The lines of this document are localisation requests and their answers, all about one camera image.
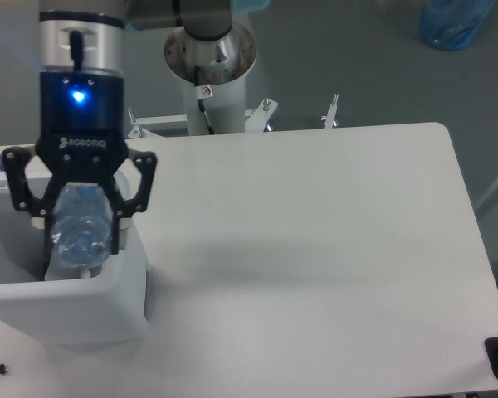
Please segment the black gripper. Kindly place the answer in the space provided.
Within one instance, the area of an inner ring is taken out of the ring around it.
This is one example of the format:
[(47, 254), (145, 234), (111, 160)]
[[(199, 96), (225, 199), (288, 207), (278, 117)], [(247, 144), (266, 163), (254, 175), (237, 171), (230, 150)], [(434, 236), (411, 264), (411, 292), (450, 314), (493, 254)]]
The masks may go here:
[[(43, 272), (51, 263), (55, 207), (66, 182), (99, 183), (103, 189), (112, 212), (111, 254), (119, 251), (120, 222), (148, 208), (157, 156), (127, 149), (123, 136), (124, 93), (121, 77), (42, 72), (39, 139), (35, 146), (11, 146), (2, 151), (14, 209), (27, 212), (32, 226), (43, 230)], [(41, 198), (33, 195), (26, 176), (26, 167), (36, 154), (51, 171)], [(139, 187), (130, 199), (122, 197), (114, 177), (126, 158), (140, 173)]]

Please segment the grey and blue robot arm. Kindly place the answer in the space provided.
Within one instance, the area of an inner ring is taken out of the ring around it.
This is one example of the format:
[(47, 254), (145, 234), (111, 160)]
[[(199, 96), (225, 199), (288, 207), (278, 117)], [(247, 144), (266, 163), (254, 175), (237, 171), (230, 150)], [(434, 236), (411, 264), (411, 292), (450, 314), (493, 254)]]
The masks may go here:
[(40, 221), (48, 265), (98, 269), (146, 210), (157, 158), (123, 135), (125, 30), (172, 29), (164, 47), (192, 135), (244, 133), (252, 34), (264, 1), (41, 1), (41, 132), (2, 152), (18, 211)]

